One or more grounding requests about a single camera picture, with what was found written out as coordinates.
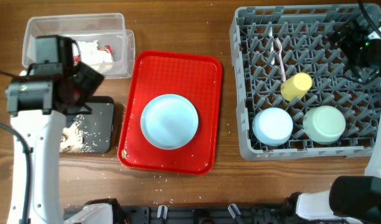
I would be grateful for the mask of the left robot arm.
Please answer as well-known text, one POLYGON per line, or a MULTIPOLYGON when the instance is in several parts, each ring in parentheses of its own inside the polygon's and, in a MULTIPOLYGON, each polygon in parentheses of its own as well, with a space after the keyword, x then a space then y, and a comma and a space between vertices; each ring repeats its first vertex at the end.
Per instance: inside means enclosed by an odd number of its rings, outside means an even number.
POLYGON ((36 39, 36 60, 6 90, 14 136, 8 223, 63 223, 59 200, 60 141, 67 117, 91 114, 86 104, 104 76, 76 62, 76 42, 59 35, 36 39))

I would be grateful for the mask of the mint green bowl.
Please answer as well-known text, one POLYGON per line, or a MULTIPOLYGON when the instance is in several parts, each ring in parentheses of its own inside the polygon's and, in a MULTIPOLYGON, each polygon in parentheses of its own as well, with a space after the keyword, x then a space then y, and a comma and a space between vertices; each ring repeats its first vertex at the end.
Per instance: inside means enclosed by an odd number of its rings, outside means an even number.
POLYGON ((308 138, 319 144, 337 141, 346 128, 344 115, 333 106, 319 106, 307 111, 303 129, 308 138))

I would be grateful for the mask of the white plastic fork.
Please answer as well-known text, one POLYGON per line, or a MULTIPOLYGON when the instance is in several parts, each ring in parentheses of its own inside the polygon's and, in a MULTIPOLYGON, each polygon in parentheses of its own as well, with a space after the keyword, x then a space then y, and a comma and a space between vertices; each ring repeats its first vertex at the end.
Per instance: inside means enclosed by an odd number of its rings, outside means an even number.
MULTIPOLYGON (((269 35, 270 38, 273 37, 273 29, 272 29, 272 27, 270 28, 268 35, 269 35)), ((273 56, 270 64, 274 65, 275 64, 275 56, 274 56, 274 45, 273 45, 273 42, 271 43, 271 46, 270 46, 270 55, 273 56)))

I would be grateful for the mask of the white plastic spoon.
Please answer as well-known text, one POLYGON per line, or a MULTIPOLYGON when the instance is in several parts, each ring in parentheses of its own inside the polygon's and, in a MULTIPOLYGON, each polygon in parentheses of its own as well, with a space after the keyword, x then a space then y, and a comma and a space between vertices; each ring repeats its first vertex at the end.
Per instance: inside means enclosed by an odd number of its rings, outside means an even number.
POLYGON ((276 38, 275 39, 275 42, 278 46, 278 57, 279 57, 279 61, 280 61, 280 69, 281 69, 281 77, 282 77, 282 82, 284 83, 286 81, 286 72, 285 72, 285 66, 284 66, 284 63, 283 63, 283 57, 282 57, 282 52, 283 52, 283 45, 280 41, 279 38, 276 38))

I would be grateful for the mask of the brown food scrap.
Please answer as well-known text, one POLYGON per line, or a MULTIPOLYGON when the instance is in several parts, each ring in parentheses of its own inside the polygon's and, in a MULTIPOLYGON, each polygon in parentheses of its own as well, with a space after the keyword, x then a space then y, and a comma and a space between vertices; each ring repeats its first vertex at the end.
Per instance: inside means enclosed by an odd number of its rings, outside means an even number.
POLYGON ((72 133, 62 133, 60 143, 71 145, 73 143, 74 137, 75 135, 73 135, 72 133))

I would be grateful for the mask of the white napkin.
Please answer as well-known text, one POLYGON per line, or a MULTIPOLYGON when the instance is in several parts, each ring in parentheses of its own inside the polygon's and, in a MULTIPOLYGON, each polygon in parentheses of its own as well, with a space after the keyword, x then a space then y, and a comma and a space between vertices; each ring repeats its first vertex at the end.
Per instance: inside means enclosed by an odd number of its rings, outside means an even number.
POLYGON ((72 44, 74 64, 83 62, 99 73, 106 73, 113 68, 113 49, 109 45, 98 45, 98 41, 77 41, 72 44))

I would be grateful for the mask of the yellow plastic cup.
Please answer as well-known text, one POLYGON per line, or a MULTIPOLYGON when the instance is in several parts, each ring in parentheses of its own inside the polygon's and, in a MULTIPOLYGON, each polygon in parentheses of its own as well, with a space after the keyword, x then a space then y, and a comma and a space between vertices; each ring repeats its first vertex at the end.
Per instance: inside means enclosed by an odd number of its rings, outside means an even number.
POLYGON ((287 79, 281 86, 281 94, 286 101, 297 96, 301 99, 312 87, 313 80, 307 73, 297 73, 287 79))

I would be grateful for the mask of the light blue bowl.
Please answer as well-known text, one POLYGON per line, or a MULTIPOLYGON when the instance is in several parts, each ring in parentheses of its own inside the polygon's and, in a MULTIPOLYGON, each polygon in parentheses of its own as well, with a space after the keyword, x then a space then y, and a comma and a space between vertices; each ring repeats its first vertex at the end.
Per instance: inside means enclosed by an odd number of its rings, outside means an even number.
POLYGON ((261 143, 279 146, 290 139, 293 120, 289 113, 281 108, 268 108, 256 114, 252 122, 252 131, 261 143))

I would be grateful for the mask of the light blue plate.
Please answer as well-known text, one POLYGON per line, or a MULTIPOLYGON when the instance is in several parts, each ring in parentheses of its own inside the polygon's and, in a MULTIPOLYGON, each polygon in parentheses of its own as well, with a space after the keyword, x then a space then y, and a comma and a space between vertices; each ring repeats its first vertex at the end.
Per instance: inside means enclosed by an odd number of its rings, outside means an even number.
POLYGON ((199 115, 187 98, 175 94, 160 95, 144 107, 140 127, 145 139, 154 147, 175 150, 194 138, 199 115))

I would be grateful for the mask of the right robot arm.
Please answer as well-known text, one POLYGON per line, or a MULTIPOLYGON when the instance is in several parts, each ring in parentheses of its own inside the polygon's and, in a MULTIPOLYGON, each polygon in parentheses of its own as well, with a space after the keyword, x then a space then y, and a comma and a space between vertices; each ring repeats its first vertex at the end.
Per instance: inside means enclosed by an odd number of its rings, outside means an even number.
MULTIPOLYGON (((379 38, 360 49, 348 45, 346 50, 348 54, 356 53, 356 65, 377 69, 381 77, 381 30, 363 4, 359 9, 379 38)), ((283 202, 281 216, 293 217, 299 223, 381 223, 381 114, 373 153, 364 175, 340 176, 330 190, 323 192, 295 192, 283 202)))

